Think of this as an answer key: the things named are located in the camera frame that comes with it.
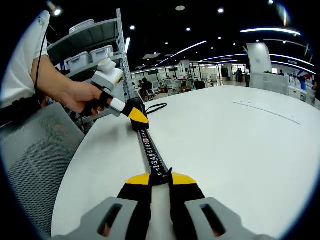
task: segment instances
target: plastic container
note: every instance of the plastic container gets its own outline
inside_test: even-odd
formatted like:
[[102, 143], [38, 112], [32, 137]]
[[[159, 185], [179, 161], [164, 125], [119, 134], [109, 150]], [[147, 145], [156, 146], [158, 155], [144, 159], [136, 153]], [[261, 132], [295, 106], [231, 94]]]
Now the plastic container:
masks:
[[111, 45], [104, 46], [90, 52], [90, 56], [92, 57], [93, 62], [113, 57], [113, 55], [114, 48]]
[[73, 72], [79, 68], [82, 68], [88, 64], [91, 63], [91, 58], [89, 53], [86, 51], [78, 54], [77, 56], [71, 57], [66, 60], [66, 63], [68, 64], [68, 68], [70, 72]]
[[71, 34], [71, 33], [73, 33], [73, 32], [76, 32], [76, 31], [79, 31], [79, 30], [81, 30], [81, 29], [84, 29], [84, 28], [86, 28], [86, 27], [88, 27], [88, 26], [91, 26], [91, 25], [93, 25], [93, 24], [95, 24], [95, 21], [94, 21], [93, 19], [89, 19], [89, 20], [87, 20], [87, 21], [83, 21], [83, 22], [81, 22], [81, 23], [79, 23], [79, 24], [71, 27], [71, 28], [69, 29], [69, 34]]

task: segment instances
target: black ceiling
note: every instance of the black ceiling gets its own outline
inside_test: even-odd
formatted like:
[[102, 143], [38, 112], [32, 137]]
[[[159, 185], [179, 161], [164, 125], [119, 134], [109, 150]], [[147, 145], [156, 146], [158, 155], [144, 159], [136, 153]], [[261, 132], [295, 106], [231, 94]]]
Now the black ceiling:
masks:
[[[262, 27], [278, 27], [298, 31], [304, 34], [304, 29], [298, 24], [299, 16], [288, 13], [287, 26], [284, 26], [282, 4], [274, 0], [269, 4], [268, 0], [229, 0], [229, 1], [181, 1], [181, 0], [130, 0], [116, 1], [90, 1], [91, 4], [80, 4], [74, 1], [52, 1], [63, 9], [59, 17], [51, 17], [50, 25], [54, 29], [48, 32], [48, 41], [56, 40], [69, 33], [69, 28], [88, 19], [95, 22], [116, 18], [116, 9], [121, 8], [124, 38], [131, 38], [128, 49], [128, 60], [131, 71], [136, 67], [147, 65], [150, 68], [168, 57], [185, 48], [207, 41], [199, 46], [191, 48], [166, 62], [159, 64], [172, 65], [175, 61], [186, 59], [200, 61], [212, 57], [243, 54], [243, 46], [246, 43], [254, 43], [256, 40], [264, 42], [264, 39], [277, 39], [292, 41], [304, 46], [309, 44], [307, 37], [294, 36], [279, 32], [250, 32], [240, 33], [241, 30]], [[177, 6], [185, 6], [185, 10], [176, 11]], [[219, 14], [218, 8], [224, 8], [224, 13]], [[265, 41], [271, 54], [286, 55], [309, 62], [312, 49], [292, 44], [283, 44], [282, 41]], [[161, 54], [149, 61], [143, 59], [146, 54]], [[246, 60], [247, 56], [233, 57], [233, 60]], [[271, 60], [288, 62], [284, 58], [271, 57]], [[309, 65], [299, 63], [301, 67], [314, 70]]]

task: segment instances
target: mesh chair back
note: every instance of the mesh chair back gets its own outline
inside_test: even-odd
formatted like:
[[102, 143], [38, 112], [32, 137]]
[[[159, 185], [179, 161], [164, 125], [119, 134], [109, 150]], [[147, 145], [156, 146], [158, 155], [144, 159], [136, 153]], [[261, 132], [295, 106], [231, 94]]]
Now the mesh chair back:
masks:
[[154, 92], [155, 94], [160, 92], [159, 82], [158, 82], [158, 81], [154, 81], [154, 82], [152, 83], [152, 90], [153, 90], [153, 92]]
[[33, 225], [48, 236], [60, 184], [84, 137], [59, 103], [20, 125], [0, 129], [1, 158], [11, 189]]
[[165, 85], [167, 89], [172, 89], [173, 88], [173, 82], [171, 79], [166, 79], [165, 80]]
[[208, 80], [208, 73], [202, 73], [202, 80], [207, 81]]

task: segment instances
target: printed numbers on tape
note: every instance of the printed numbers on tape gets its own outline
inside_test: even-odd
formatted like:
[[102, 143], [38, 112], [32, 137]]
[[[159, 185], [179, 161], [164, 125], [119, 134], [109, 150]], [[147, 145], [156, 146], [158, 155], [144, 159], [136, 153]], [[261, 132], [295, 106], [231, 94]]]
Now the printed numbers on tape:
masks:
[[162, 161], [160, 160], [156, 149], [152, 145], [148, 133], [143, 128], [139, 128], [139, 132], [143, 142], [145, 155], [151, 168], [151, 174], [155, 173], [159, 177], [165, 177], [166, 172], [163, 168]]

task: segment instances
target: white round table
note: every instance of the white round table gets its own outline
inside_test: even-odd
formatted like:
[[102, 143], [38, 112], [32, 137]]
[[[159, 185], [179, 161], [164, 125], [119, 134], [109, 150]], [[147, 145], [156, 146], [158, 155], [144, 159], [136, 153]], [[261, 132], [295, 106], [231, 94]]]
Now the white round table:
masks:
[[[234, 101], [268, 107], [299, 124]], [[290, 230], [319, 174], [320, 111], [289, 96], [237, 86], [211, 87], [145, 105], [160, 103], [168, 106], [148, 116], [149, 133], [168, 168], [195, 179], [206, 197], [237, 213], [250, 231], [280, 238]], [[123, 115], [99, 119], [65, 173], [52, 235], [75, 230], [86, 212], [116, 197], [127, 179], [146, 171], [130, 120]], [[157, 201], [168, 196], [155, 194], [152, 219], [161, 215], [155, 212]], [[149, 230], [155, 234], [147, 239], [174, 239], [172, 231], [157, 230], [161, 227], [152, 219]]]

